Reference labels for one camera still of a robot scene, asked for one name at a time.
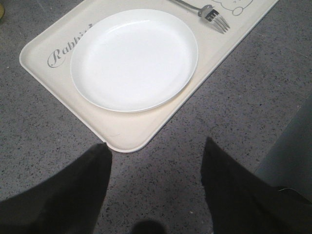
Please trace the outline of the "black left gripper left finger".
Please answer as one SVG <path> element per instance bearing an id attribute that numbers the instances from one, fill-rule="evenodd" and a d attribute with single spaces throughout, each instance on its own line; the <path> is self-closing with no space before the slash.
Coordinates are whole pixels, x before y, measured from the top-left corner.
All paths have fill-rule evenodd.
<path id="1" fill-rule="evenodd" d="M 0 203 L 2 234 L 91 234 L 106 196 L 112 153 L 96 144 L 48 180 Z"/>

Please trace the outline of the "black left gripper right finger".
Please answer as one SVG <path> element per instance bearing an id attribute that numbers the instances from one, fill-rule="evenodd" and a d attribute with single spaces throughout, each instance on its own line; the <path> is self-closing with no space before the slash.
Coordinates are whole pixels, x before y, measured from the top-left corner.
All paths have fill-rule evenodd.
<path id="1" fill-rule="evenodd" d="M 210 137 L 201 165 L 215 234 L 310 234 L 312 204 L 293 189 L 272 187 Z"/>

